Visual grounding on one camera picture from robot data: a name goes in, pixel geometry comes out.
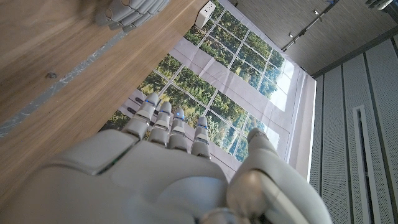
ceiling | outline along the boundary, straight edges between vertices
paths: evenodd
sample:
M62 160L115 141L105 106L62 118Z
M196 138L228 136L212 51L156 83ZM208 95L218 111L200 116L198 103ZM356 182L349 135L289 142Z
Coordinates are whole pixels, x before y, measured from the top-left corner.
M329 3L324 0L230 0L276 45L283 48ZM311 75L397 24L365 0L340 0L301 36L286 54Z

wooden table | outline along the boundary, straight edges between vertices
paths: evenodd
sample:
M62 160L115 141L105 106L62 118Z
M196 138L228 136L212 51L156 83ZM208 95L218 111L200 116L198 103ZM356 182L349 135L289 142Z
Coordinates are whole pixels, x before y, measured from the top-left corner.
M109 1L2 1L0 123L104 45ZM44 160L92 136L194 24L207 0L171 0L0 139L0 205ZM48 72L59 74L45 78Z

white robotic hand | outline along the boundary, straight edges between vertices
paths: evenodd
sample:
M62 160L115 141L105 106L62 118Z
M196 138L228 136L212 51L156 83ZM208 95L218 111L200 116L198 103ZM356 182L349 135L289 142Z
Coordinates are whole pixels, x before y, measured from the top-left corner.
M317 192L278 157L265 132L248 134L249 155L227 191L228 207L252 223L332 223Z
M106 9L96 15L99 26L108 25L111 30L123 28L129 32L164 9L170 0L113 0Z
M0 223L331 223L316 191L280 160L266 134L248 135L249 156L230 184L210 161L206 118L187 153L184 111L169 128L150 94L122 132L106 130L56 155L0 210Z

power outlet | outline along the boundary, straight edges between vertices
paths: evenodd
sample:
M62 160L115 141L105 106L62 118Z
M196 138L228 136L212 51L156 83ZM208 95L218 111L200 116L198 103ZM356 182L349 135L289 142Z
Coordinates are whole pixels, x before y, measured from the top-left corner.
M207 21L209 21L215 9L216 5L209 1L202 9L200 9L195 25L199 28L202 28Z

green foliage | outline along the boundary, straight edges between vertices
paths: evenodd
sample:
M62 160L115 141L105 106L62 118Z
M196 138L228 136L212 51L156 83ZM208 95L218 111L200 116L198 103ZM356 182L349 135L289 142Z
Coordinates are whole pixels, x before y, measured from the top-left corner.
M259 86L261 74L242 60L236 58L230 70L239 75L255 89Z
M100 129L100 131L104 131L107 129L116 129L122 130L122 128L129 122L130 117L124 115L122 112L117 110L112 117L104 124L104 126Z
M172 78L174 73L181 67L181 62L167 54L165 58L156 67L161 74L167 78Z
M283 56L281 56L281 54L274 50L272 51L271 57L269 59L270 63L272 63L273 65L275 65L277 68L282 68L283 63L285 62L285 58L283 58Z
M205 112L205 108L190 98L187 94L170 85L160 96L163 101L169 101L172 105L172 113L181 107L185 112L185 122L195 128L198 118Z
M249 114L249 118L243 133L245 135L248 135L250 130L252 130L253 128L260 128L261 130L266 131L267 126L261 121L257 120L253 115Z
M164 78L162 78L155 72L151 72L148 77L141 83L141 85L137 87L137 89L145 95L149 95L153 92L159 94L159 92L166 84L167 81Z
M250 31L248 37L246 38L246 43L252 47L254 50L259 52L264 58L268 58L272 47L263 41L259 36L257 36L253 31Z
M238 53L239 58L247 61L253 65L254 68L259 71L264 71L264 67L266 66L266 61L257 53L255 53L252 49L250 49L246 44L244 44L241 50Z
M259 92L263 94L266 98L271 99L272 93L277 90L277 86L269 81L266 77L262 79Z
M231 52L211 37L206 38L200 46L200 49L211 55L217 62L221 63L225 67L228 67L233 58L233 54Z
M191 29L184 35L184 37L196 46L205 37L205 34L202 33L196 26L192 26Z
M214 27L211 31L210 35L214 37L216 40L220 41L225 47L230 49L232 52L236 52L241 41L226 32L220 26Z
M227 121L230 121L238 129L243 127L244 119L248 113L237 103L220 92L217 93L210 109Z
M216 5L216 8L213 11L213 14L211 15L211 18L214 20L217 20L221 13L224 10L224 6L222 6L217 0L212 0L212 3Z
M239 143L238 149L235 153L235 158L241 162L249 155L248 151L248 140L244 136L241 137L241 142Z
M207 105L216 88L200 78L193 71L184 67L174 80L180 88L189 92L197 100Z
M217 146L224 149L226 152L233 152L233 142L238 133L230 125L219 119L219 117L210 111L207 112L206 118L208 137L210 141L213 141Z
M241 40L243 40L249 29L228 11L224 12L220 19L220 24Z
M279 76L282 75L282 72L279 69L275 68L274 66L268 64L265 75L266 77L268 77L269 80L276 83L276 80L278 79Z
M209 20L209 21L207 21L207 23L201 28L201 30L202 30L204 33L208 33L208 32L210 31L210 29L213 27L213 25L214 25L214 22L211 21L211 20Z

